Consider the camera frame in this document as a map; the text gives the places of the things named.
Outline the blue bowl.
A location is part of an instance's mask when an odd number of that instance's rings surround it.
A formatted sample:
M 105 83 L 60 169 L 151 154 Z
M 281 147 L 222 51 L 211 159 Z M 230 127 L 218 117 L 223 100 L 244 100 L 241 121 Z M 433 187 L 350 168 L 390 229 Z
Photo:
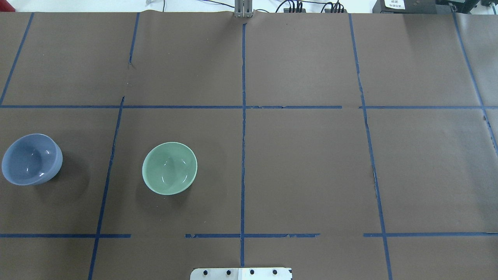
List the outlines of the blue bowl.
M 10 183 L 36 186 L 50 181 L 63 163 L 62 151 L 48 135 L 25 135 L 10 145 L 2 158 L 2 173 Z

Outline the green bowl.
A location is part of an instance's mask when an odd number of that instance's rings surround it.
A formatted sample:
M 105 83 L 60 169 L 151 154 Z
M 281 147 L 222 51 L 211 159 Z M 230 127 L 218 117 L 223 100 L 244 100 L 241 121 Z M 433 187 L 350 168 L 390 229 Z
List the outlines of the green bowl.
M 164 142 L 144 158 L 142 178 L 156 194 L 176 195 L 187 190 L 198 171 L 194 151 L 180 142 Z

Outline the black orange connector box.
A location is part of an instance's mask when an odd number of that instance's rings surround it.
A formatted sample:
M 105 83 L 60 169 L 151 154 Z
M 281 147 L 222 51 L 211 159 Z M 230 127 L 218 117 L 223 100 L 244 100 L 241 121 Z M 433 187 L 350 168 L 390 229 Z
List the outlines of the black orange connector box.
M 306 10 L 304 9 L 302 2 L 293 2 L 288 8 L 283 8 L 283 12 L 288 14 L 300 14 L 306 13 Z
M 340 2 L 327 2 L 321 12 L 325 14 L 346 14 L 347 9 Z

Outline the aluminium frame post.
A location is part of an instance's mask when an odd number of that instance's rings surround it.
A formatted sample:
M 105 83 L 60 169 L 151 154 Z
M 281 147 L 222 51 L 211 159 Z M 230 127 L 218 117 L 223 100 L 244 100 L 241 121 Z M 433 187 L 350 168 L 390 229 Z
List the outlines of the aluminium frame post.
M 252 0 L 235 0 L 234 16 L 235 18 L 252 18 L 254 15 Z

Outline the black computer box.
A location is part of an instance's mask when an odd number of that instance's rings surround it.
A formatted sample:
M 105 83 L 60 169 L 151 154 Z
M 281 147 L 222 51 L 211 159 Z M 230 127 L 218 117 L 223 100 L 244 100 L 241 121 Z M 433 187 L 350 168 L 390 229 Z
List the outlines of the black computer box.
M 377 0 L 373 14 L 451 14 L 448 5 L 439 5 L 436 0 Z

